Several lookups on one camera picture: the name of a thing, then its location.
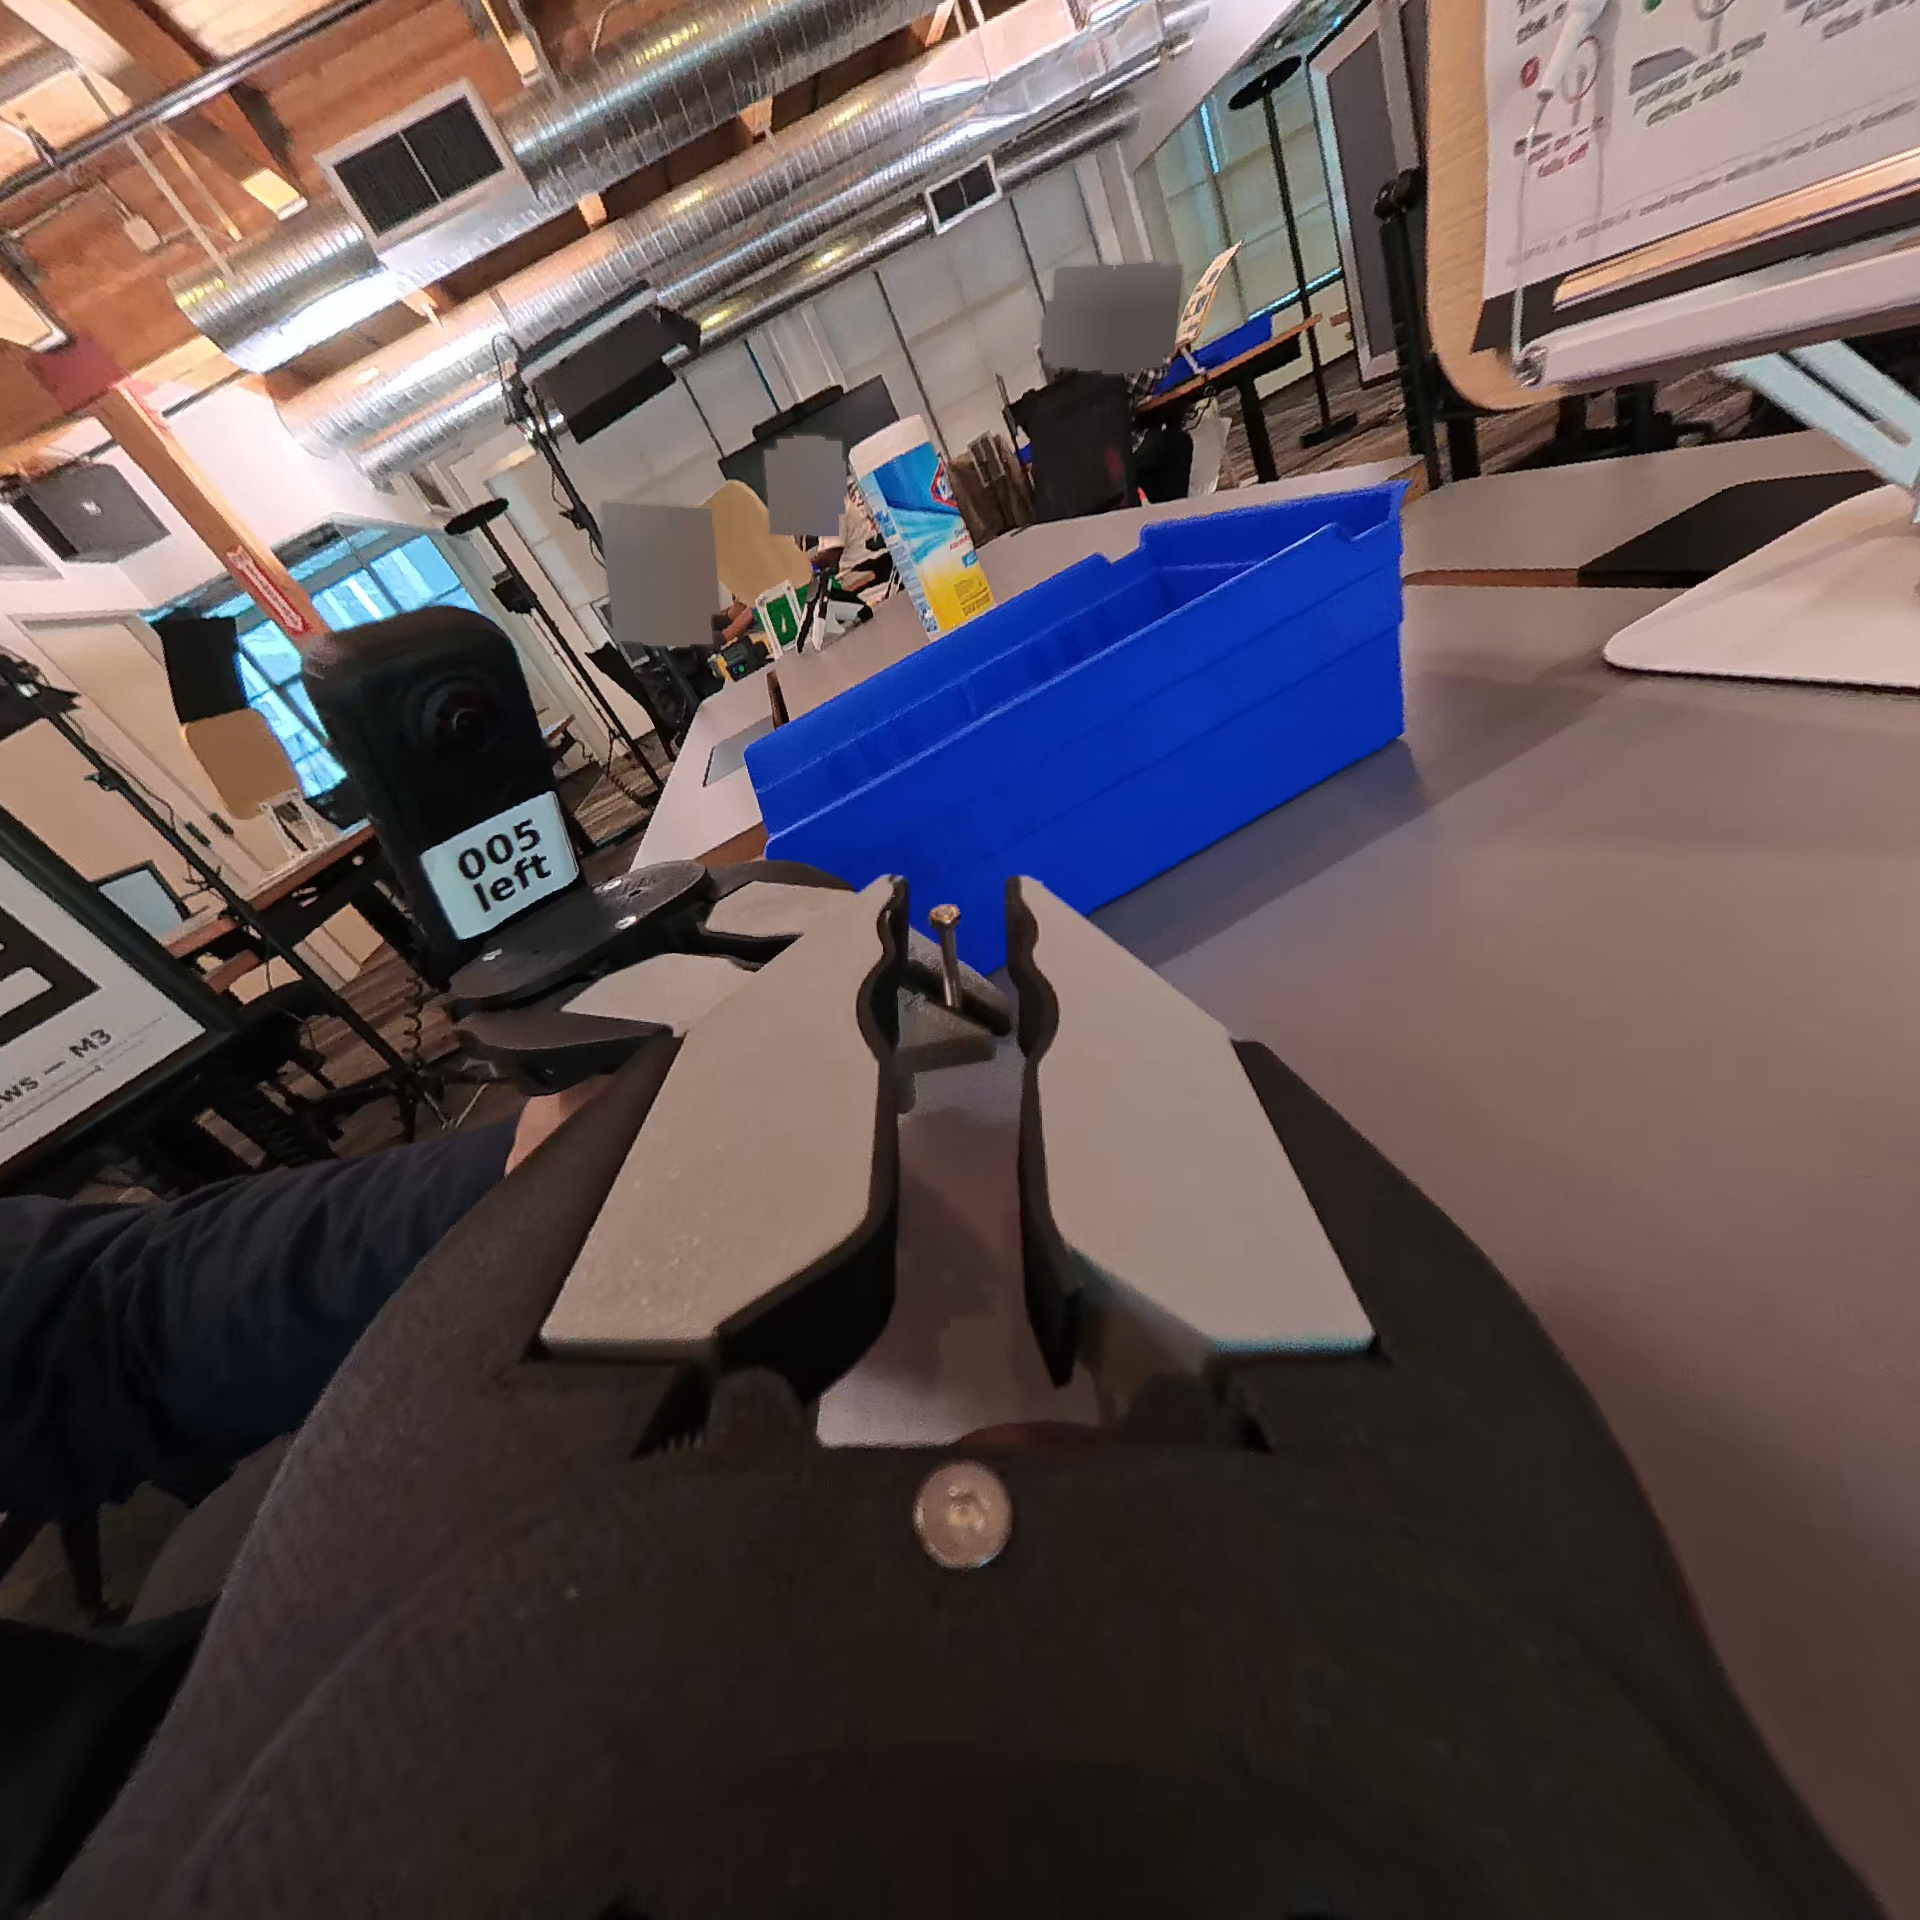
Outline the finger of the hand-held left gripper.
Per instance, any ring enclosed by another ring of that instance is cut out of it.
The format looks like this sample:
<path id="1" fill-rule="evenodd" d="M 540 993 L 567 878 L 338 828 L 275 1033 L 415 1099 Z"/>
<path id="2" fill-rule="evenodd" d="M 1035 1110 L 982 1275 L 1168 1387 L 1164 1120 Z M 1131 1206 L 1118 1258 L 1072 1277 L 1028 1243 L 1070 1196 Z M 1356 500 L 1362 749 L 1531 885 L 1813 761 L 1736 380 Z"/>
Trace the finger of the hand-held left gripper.
<path id="1" fill-rule="evenodd" d="M 751 882 L 713 903 L 703 918 L 705 953 L 782 953 L 847 918 L 859 893 L 788 882 Z"/>
<path id="2" fill-rule="evenodd" d="M 569 1014 L 665 1026 L 684 1037 L 757 968 L 719 955 L 665 953 L 623 968 L 563 1003 Z M 897 1062 L 907 1074 L 982 1064 L 995 1054 L 995 987 L 959 964 L 959 1004 L 947 999 L 939 953 L 911 953 L 899 987 Z"/>

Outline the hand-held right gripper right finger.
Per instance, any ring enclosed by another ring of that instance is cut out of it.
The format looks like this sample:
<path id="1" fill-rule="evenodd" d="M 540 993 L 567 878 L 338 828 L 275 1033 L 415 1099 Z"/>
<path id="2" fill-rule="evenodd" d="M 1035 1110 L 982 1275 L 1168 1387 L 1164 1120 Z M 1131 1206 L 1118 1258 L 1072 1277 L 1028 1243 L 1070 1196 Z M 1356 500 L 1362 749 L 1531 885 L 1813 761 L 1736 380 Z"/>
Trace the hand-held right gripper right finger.
<path id="1" fill-rule="evenodd" d="M 1045 884 L 1008 884 L 1024 1300 L 1056 1385 L 1367 1352 L 1243 1047 Z"/>

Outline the blue plastic bin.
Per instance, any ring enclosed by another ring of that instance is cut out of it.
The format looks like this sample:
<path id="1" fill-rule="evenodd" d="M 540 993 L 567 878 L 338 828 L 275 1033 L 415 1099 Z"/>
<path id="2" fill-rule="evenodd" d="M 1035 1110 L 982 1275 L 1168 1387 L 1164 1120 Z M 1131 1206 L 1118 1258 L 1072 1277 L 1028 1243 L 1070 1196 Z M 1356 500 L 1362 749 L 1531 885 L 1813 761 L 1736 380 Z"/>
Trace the blue plastic bin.
<path id="1" fill-rule="evenodd" d="M 905 880 L 995 974 L 1012 878 L 1093 914 L 1387 749 L 1404 492 L 1151 524 L 791 718 L 745 757 L 767 859 Z"/>

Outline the person's left forearm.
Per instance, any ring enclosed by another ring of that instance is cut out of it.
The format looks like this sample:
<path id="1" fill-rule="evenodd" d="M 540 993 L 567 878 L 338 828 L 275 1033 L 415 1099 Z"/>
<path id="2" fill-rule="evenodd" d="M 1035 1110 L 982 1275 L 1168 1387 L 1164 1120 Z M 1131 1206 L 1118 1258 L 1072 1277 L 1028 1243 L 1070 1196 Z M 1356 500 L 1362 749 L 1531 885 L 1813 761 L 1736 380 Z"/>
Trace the person's left forearm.
<path id="1" fill-rule="evenodd" d="M 171 1202 L 2 1204 L 2 1509 L 47 1523 L 290 1435 L 517 1129 L 262 1172 Z"/>

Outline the brown-edged grey desk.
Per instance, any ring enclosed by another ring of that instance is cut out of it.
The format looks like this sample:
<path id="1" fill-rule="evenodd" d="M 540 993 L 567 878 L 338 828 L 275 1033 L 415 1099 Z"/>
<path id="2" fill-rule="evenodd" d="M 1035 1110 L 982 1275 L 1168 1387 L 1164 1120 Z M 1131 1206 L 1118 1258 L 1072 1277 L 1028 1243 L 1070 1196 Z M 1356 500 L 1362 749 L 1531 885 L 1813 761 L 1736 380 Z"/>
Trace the brown-edged grey desk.
<path id="1" fill-rule="evenodd" d="M 1404 480 L 1404 574 L 1575 576 L 1594 557 L 1713 494 L 1763 478 L 1863 473 L 1865 465 L 1813 432 L 1519 471 L 1446 484 L 1429 498 L 1417 461 L 1392 457 L 1124 513 L 1028 526 L 991 542 L 983 571 L 999 597 L 1037 586 L 1089 555 L 1122 559 L 1160 521 L 1210 517 Z M 719 745 L 770 718 L 767 674 L 713 695 L 699 711 L 634 866 L 676 859 L 738 860 L 763 845 L 749 774 L 709 780 Z"/>

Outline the person's left hand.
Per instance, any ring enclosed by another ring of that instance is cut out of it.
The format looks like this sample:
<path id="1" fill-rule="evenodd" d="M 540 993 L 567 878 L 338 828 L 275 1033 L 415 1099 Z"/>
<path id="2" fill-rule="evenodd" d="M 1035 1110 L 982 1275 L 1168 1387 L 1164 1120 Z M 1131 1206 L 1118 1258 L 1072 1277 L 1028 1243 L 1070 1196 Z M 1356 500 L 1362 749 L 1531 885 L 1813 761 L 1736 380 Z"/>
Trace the person's left hand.
<path id="1" fill-rule="evenodd" d="M 596 1077 L 576 1087 L 530 1099 L 519 1112 L 505 1175 L 527 1164 L 573 1116 L 588 1108 L 603 1091 L 605 1079 Z"/>

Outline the disinfecting wipes canister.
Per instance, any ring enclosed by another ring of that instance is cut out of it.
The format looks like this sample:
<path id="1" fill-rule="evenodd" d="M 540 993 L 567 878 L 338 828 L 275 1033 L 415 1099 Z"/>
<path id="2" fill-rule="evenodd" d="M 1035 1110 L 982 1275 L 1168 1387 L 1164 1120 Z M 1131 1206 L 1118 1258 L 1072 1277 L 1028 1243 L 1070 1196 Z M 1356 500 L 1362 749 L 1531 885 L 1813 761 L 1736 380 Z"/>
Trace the disinfecting wipes canister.
<path id="1" fill-rule="evenodd" d="M 947 461 L 922 417 L 853 446 L 849 471 L 928 638 L 951 636 L 995 607 Z"/>

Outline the black ceiling speaker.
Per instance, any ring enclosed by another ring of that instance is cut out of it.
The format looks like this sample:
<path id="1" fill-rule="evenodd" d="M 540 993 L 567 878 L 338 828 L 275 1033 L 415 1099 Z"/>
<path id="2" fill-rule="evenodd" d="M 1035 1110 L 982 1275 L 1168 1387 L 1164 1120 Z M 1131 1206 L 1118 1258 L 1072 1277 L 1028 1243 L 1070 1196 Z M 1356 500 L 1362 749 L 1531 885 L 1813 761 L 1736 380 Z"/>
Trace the black ceiling speaker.
<path id="1" fill-rule="evenodd" d="M 68 565 L 121 565 L 162 546 L 169 532 L 123 473 L 70 463 L 4 486 L 4 503 Z"/>

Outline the black studio light panel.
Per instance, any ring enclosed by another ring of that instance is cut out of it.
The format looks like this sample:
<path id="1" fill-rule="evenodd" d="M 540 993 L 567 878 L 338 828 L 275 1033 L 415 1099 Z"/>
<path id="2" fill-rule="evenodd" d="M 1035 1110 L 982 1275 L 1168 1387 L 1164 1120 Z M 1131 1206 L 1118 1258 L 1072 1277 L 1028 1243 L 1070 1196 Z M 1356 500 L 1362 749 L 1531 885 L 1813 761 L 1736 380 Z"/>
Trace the black studio light panel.
<path id="1" fill-rule="evenodd" d="M 523 356 L 519 377 L 542 417 L 586 444 L 669 392 L 701 340 L 697 319 L 646 304 L 619 323 L 544 338 Z"/>

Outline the black white marker poster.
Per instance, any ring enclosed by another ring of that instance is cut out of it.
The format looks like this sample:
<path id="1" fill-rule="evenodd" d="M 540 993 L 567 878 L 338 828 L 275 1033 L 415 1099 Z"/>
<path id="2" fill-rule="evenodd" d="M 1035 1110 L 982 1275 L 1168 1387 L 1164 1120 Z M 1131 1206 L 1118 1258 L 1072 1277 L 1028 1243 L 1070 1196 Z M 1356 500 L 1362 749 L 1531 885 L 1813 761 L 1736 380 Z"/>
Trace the black white marker poster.
<path id="1" fill-rule="evenodd" d="M 183 1114 L 242 1037 L 233 1001 L 4 812 L 4 1187 Z"/>

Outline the black monitor screen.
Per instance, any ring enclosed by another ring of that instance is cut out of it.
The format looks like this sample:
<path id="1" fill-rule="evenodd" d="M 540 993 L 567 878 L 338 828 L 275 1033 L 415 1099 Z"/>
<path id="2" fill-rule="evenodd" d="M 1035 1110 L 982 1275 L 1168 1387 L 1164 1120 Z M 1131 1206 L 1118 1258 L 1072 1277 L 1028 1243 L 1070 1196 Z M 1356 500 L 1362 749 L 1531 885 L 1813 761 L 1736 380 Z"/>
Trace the black monitor screen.
<path id="1" fill-rule="evenodd" d="M 719 467 L 726 480 L 745 484 L 767 503 L 770 500 L 767 455 L 774 446 L 793 438 L 815 438 L 834 442 L 847 453 L 897 421 L 884 379 L 870 379 L 853 390 L 828 386 L 759 423 L 747 446 L 724 455 Z"/>

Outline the black rectangular pad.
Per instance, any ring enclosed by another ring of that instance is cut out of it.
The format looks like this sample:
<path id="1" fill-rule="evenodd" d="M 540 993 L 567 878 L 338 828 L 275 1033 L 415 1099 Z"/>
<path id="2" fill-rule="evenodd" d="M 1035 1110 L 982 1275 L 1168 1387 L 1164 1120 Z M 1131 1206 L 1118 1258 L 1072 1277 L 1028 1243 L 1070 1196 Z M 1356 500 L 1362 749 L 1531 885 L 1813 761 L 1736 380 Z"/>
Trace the black rectangular pad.
<path id="1" fill-rule="evenodd" d="M 1740 482 L 1686 507 L 1586 563 L 1581 588 L 1684 592 L 1882 480 L 1867 471 Z"/>

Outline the silver-framed dark panel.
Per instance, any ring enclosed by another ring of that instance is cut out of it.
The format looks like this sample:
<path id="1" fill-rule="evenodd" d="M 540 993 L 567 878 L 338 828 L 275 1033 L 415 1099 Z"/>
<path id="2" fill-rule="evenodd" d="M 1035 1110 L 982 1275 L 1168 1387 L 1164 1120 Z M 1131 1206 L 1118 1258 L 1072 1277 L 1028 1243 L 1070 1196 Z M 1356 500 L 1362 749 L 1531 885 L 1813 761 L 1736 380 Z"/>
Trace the silver-framed dark panel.
<path id="1" fill-rule="evenodd" d="M 1360 4 L 1308 56 L 1358 379 L 1394 379 L 1394 306 L 1379 194 L 1427 162 L 1427 2 Z"/>

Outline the printed instruction sheet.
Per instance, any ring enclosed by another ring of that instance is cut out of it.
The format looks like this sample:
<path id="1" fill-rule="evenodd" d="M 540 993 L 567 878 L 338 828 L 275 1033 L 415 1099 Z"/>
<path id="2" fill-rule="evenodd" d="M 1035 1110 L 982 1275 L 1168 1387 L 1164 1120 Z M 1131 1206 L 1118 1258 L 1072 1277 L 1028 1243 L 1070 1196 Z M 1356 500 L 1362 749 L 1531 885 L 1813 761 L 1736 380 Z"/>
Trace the printed instruction sheet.
<path id="1" fill-rule="evenodd" d="M 1917 148 L 1917 4 L 1592 10 L 1540 108 L 1586 6 L 1485 8 L 1488 304 Z"/>

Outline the silver ventilation duct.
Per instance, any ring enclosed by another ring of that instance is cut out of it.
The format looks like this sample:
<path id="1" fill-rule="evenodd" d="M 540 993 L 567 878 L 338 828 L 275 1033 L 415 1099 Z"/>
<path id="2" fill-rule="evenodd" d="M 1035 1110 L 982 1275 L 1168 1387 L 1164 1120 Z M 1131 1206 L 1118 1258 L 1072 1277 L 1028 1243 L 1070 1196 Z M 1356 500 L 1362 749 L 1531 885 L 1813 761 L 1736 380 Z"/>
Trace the silver ventilation duct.
<path id="1" fill-rule="evenodd" d="M 461 304 L 425 338 L 285 402 L 283 425 L 304 452 L 346 457 L 383 484 L 498 432 L 507 375 L 532 380 L 634 315 L 695 319 L 857 219 L 1070 116 L 1003 98 L 916 117 L 918 102 L 866 89 L 795 123 Z"/>
<path id="2" fill-rule="evenodd" d="M 502 254 L 588 196 L 684 154 L 747 108 L 876 48 L 930 10 L 932 4 L 686 4 L 494 114 L 525 169 L 525 202 L 459 215 L 411 246 L 379 256 L 331 188 L 329 198 L 275 233 L 240 244 L 215 265 L 179 275 L 173 302 L 191 329 L 237 367 L 256 375 L 285 369 L 398 308 L 407 294 Z M 861 81 L 651 202 L 866 89 L 907 89 L 920 98 L 909 110 L 916 117 L 1003 98 L 1018 108 L 1074 110 L 1154 64 L 1164 41 L 1158 4 L 1014 4 L 911 64 Z"/>

